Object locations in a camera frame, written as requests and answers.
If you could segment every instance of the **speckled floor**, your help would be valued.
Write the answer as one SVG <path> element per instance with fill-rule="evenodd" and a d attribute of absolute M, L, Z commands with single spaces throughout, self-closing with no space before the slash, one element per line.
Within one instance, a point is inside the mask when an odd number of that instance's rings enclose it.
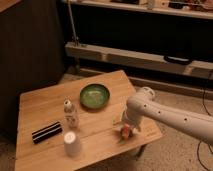
<path fill-rule="evenodd" d="M 65 74 L 60 83 L 81 79 L 79 76 Z M 156 101 L 197 113 L 206 114 L 202 99 L 156 90 Z M 206 100 L 208 110 L 213 114 L 213 101 Z M 146 146 L 139 160 L 133 157 L 138 149 L 101 161 L 81 171 L 202 171 L 197 160 L 198 140 L 180 133 L 168 126 L 157 123 L 163 138 Z M 213 154 L 206 144 L 201 144 L 200 158 L 213 170 Z M 0 171 L 14 170 L 15 146 L 0 136 Z"/>

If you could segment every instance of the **green bowl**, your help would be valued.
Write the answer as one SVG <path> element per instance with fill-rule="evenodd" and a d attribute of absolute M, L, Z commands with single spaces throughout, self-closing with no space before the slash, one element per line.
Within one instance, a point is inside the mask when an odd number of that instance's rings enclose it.
<path fill-rule="evenodd" d="M 100 109 L 109 101 L 110 92 L 102 84 L 89 84 L 81 90 L 80 102 L 89 109 Z"/>

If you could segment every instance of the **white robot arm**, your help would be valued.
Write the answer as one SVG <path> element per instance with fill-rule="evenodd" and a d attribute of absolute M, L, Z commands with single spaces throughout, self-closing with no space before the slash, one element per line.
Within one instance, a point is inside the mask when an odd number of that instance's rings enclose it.
<path fill-rule="evenodd" d="M 154 98 L 151 88 L 142 87 L 127 100 L 123 122 L 138 127 L 146 116 L 213 145 L 213 117 L 161 105 Z"/>

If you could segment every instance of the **paper cup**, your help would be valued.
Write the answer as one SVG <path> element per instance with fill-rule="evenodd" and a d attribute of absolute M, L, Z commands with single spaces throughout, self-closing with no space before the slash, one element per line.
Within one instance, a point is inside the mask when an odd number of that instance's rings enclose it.
<path fill-rule="evenodd" d="M 64 149 L 68 156 L 76 156 L 81 150 L 81 142 L 72 131 L 64 135 Z"/>

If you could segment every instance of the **cable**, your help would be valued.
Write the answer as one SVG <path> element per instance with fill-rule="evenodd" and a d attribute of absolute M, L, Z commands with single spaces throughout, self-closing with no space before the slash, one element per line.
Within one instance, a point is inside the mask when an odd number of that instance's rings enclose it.
<path fill-rule="evenodd" d="M 201 165 L 205 170 L 211 171 L 211 170 L 210 170 L 209 168 L 207 168 L 207 167 L 203 164 L 203 162 L 200 160 L 200 144 L 201 144 L 201 143 L 202 143 L 202 141 L 200 141 L 200 142 L 198 143 L 198 145 L 197 145 L 197 159 L 198 159 L 200 165 Z"/>
<path fill-rule="evenodd" d="M 208 77 L 207 77 L 206 84 L 205 84 L 204 89 L 203 89 L 203 98 L 202 98 L 202 99 L 203 99 L 203 100 L 202 100 L 202 102 L 203 102 L 203 107 L 204 107 L 206 113 L 207 113 L 209 116 L 212 116 L 212 114 L 208 111 L 208 109 L 207 109 L 207 107 L 206 107 L 206 104 L 205 104 L 205 96 L 206 96 L 206 88 L 207 88 L 207 85 L 208 85 L 208 83 L 209 83 L 209 80 L 210 80 L 210 78 L 211 78 L 211 76 L 212 76 L 212 73 L 213 73 L 213 69 L 210 70 L 209 75 L 208 75 Z"/>
<path fill-rule="evenodd" d="M 207 85 L 208 85 L 208 83 L 209 83 L 209 80 L 210 80 L 210 78 L 211 78 L 211 76 L 212 76 L 212 73 L 213 73 L 213 69 L 210 70 L 209 75 L 208 75 L 208 77 L 207 77 L 206 84 L 205 84 L 205 86 L 204 86 L 204 88 L 203 88 L 203 98 L 202 98 L 203 107 L 204 107 L 206 113 L 207 113 L 209 116 L 212 116 L 212 114 L 209 112 L 209 110 L 208 110 L 207 107 L 206 107 L 206 104 L 205 104 L 205 96 L 206 96 L 206 88 L 207 88 Z M 200 142 L 198 143 L 198 146 L 197 146 L 197 159 L 198 159 L 200 165 L 201 165 L 206 171 L 211 171 L 209 168 L 207 168 L 207 167 L 203 164 L 203 162 L 202 162 L 201 159 L 200 159 L 200 145 L 201 145 L 201 143 L 202 143 L 202 141 L 200 141 Z M 207 144 L 207 145 L 208 145 L 209 151 L 210 151 L 211 154 L 213 155 L 213 150 L 211 149 L 211 146 L 210 146 L 209 144 Z"/>

